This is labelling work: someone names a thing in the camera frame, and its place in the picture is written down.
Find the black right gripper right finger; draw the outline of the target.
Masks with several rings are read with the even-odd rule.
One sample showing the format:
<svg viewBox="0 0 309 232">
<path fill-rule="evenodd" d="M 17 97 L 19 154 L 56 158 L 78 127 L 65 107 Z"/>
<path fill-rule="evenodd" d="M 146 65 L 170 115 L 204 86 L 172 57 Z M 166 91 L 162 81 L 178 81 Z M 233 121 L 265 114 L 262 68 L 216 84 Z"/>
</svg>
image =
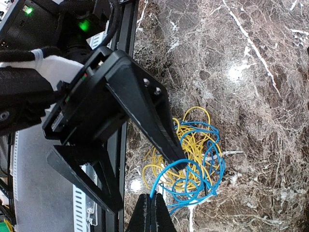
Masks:
<svg viewBox="0 0 309 232">
<path fill-rule="evenodd" d="M 151 231 L 176 232 L 163 195 L 156 193 L 151 199 Z"/>
</svg>

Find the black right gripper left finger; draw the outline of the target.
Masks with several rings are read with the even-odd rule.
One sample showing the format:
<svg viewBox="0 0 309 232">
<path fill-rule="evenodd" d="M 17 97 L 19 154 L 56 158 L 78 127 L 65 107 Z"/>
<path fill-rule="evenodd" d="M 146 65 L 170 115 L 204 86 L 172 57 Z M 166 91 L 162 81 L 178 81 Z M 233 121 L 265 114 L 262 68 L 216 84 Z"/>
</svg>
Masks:
<svg viewBox="0 0 309 232">
<path fill-rule="evenodd" d="M 151 231 L 151 198 L 149 194 L 141 194 L 139 196 L 126 231 Z"/>
</svg>

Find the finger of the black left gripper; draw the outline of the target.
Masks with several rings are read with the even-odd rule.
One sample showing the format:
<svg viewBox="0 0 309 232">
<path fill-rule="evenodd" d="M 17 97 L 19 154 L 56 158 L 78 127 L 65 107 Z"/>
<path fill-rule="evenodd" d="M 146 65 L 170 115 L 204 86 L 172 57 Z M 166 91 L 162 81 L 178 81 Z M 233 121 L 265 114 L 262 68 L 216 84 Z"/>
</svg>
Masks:
<svg viewBox="0 0 309 232">
<path fill-rule="evenodd" d="M 133 65 L 112 68 L 105 77 L 108 90 L 166 161 L 184 159 L 166 88 L 145 69 Z"/>
<path fill-rule="evenodd" d="M 123 199 L 106 147 L 102 145 L 53 145 L 47 156 L 47 162 L 106 212 L 116 215 L 123 209 Z M 98 187 L 82 169 L 85 164 L 94 169 L 102 187 Z"/>
</svg>

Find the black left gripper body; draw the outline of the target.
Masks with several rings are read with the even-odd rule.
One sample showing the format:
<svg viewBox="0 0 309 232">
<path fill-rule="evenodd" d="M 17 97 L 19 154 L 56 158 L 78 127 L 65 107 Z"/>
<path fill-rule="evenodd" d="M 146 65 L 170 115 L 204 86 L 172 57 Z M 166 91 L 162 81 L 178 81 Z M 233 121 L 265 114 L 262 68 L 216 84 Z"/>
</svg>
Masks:
<svg viewBox="0 0 309 232">
<path fill-rule="evenodd" d="M 122 65 L 143 68 L 124 51 L 98 48 L 45 121 L 45 137 L 74 145 L 105 142 L 131 119 L 108 90 L 105 77 Z"/>
</svg>

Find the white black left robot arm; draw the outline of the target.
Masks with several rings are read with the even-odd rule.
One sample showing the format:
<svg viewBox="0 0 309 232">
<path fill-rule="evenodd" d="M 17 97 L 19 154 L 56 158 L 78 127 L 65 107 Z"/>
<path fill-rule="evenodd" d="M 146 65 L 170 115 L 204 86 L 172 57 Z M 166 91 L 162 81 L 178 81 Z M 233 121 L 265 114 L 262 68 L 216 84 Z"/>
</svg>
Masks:
<svg viewBox="0 0 309 232">
<path fill-rule="evenodd" d="M 14 0 L 0 22 L 0 133 L 42 124 L 48 163 L 106 212 L 123 199 L 107 140 L 131 119 L 169 163 L 184 158 L 166 88 L 129 54 L 116 0 Z"/>
</svg>

